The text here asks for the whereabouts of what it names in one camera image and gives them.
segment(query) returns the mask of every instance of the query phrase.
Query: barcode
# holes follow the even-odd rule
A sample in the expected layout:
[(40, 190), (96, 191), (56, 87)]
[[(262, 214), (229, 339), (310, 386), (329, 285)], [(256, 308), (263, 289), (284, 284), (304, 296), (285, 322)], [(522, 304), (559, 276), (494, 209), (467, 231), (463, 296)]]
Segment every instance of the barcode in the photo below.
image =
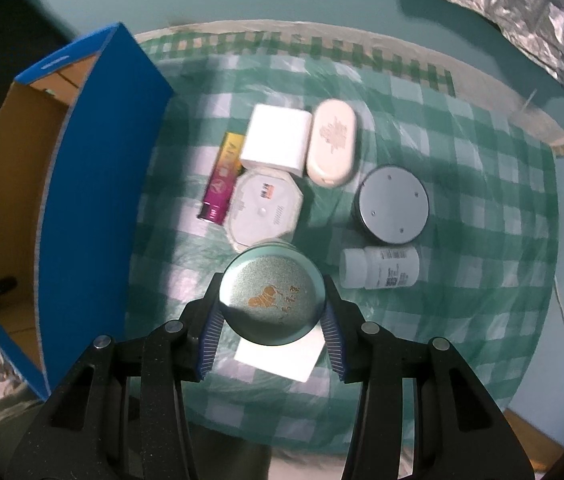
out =
[(406, 258), (406, 251), (404, 249), (400, 250), (393, 250), (393, 251), (386, 251), (388, 259), (392, 260), (393, 258)]

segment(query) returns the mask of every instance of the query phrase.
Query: checkered tablecloth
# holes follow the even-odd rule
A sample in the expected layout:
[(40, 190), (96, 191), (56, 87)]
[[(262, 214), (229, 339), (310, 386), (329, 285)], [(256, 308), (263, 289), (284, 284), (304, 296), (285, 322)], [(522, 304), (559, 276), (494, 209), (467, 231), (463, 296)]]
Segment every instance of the checkered tablecloth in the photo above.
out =
[[(380, 70), (279, 51), (169, 56), (155, 46), (143, 45), (176, 96), (140, 202), (127, 335), (177, 317), (235, 256), (223, 228), (196, 218), (224, 132), (244, 133), (257, 103), (313, 110), (334, 97), (357, 114), (355, 174), (338, 189), (299, 182), (304, 202), (293, 243), (337, 276), (342, 248), (369, 245), (351, 216), (364, 175), (384, 164), (412, 171), (430, 202), (414, 243), (419, 281), (342, 296), (396, 336), (447, 337), (504, 408), (536, 348), (552, 292), (558, 209), (549, 147), (497, 113)], [(186, 384), (191, 421), (276, 446), (348, 449), (359, 385), (341, 384), (325, 353), (308, 382), (297, 383), (236, 362), (237, 344), (225, 325), (212, 372)], [(407, 400), (406, 442), (412, 417)]]

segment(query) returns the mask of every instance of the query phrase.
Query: white plastic container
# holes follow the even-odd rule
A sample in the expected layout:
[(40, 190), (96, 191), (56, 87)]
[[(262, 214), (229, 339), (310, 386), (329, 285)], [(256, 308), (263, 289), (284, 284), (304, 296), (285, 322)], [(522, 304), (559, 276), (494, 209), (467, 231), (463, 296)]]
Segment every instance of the white plastic container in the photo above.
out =
[(312, 117), (305, 110), (255, 105), (239, 155), (242, 166), (303, 176)]
[(306, 172), (318, 186), (345, 184), (353, 172), (355, 112), (344, 101), (328, 99), (313, 114)]
[(272, 238), (290, 242), (302, 208), (302, 192), (284, 171), (259, 168), (238, 178), (224, 222), (233, 249)]
[(412, 246), (344, 249), (339, 282), (344, 288), (411, 286), (419, 276), (419, 256)]

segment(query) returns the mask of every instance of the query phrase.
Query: white pill bottle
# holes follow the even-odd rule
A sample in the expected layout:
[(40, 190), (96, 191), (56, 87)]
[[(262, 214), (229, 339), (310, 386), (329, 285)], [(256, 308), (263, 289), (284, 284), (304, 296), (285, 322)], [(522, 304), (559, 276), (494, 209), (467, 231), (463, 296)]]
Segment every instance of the white pill bottle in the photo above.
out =
[(419, 255), (413, 246), (344, 249), (339, 283), (344, 288), (411, 286), (419, 276)]

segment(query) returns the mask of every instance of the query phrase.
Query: beige oval case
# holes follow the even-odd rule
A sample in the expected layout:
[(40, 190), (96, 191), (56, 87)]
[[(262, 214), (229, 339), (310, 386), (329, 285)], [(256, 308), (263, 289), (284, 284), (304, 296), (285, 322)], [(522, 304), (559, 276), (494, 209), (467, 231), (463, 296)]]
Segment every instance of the beige oval case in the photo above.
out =
[(355, 112), (344, 101), (328, 99), (313, 114), (306, 171), (318, 186), (344, 184), (353, 171)]

